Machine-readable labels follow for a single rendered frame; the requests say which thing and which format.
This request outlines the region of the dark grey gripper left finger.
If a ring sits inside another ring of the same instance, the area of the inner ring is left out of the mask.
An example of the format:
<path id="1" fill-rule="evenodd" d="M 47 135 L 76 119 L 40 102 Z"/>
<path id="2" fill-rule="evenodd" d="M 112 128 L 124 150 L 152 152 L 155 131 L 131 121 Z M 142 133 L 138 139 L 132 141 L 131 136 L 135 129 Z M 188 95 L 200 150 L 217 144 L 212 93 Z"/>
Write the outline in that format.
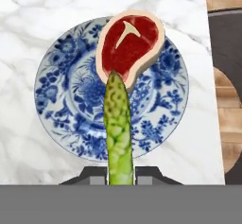
<path id="1" fill-rule="evenodd" d="M 62 185 L 106 185 L 107 167 L 106 166 L 85 166 L 81 173 L 68 180 Z"/>

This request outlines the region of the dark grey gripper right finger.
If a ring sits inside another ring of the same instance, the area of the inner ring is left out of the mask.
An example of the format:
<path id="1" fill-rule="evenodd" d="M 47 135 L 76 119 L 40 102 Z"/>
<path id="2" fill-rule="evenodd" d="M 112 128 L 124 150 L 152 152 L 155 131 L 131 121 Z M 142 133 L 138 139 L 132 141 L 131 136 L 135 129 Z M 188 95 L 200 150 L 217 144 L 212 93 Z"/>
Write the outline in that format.
<path id="1" fill-rule="evenodd" d="M 162 174 L 157 166 L 136 166 L 136 185 L 180 184 Z"/>

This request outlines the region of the green asparagus spear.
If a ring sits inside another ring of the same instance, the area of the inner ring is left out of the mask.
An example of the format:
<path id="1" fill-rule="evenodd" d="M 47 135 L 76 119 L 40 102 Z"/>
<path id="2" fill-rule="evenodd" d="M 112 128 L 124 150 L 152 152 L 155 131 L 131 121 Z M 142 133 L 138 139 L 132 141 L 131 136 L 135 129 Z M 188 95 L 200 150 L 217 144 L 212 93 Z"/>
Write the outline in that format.
<path id="1" fill-rule="evenodd" d="M 109 185 L 133 185 L 130 101 L 122 78 L 112 71 L 104 97 Z"/>

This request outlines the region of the blue and white floral plate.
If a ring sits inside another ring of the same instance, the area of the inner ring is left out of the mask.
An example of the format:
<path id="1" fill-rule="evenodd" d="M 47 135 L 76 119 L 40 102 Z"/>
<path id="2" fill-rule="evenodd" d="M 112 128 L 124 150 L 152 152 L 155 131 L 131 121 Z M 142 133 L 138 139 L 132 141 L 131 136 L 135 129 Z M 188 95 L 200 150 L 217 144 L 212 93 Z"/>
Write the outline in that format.
<path id="1" fill-rule="evenodd" d="M 91 161 L 107 160 L 103 102 L 106 86 L 95 69 L 95 48 L 107 17 L 77 25 L 48 49 L 35 81 L 35 104 L 43 127 L 65 150 Z M 179 125 L 189 79 L 170 39 L 157 62 L 142 73 L 129 94 L 132 156 L 164 143 Z"/>

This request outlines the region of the red raw steak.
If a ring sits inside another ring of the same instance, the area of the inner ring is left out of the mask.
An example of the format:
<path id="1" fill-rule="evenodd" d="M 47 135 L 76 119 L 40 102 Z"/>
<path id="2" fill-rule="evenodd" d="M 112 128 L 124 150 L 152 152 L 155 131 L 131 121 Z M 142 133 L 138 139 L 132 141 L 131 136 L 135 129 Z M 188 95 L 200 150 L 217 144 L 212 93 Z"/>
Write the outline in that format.
<path id="1" fill-rule="evenodd" d="M 153 13 L 130 9 L 113 16 L 101 30 L 95 68 L 107 83 L 111 71 L 130 91 L 138 76 L 156 62 L 164 46 L 164 25 Z"/>

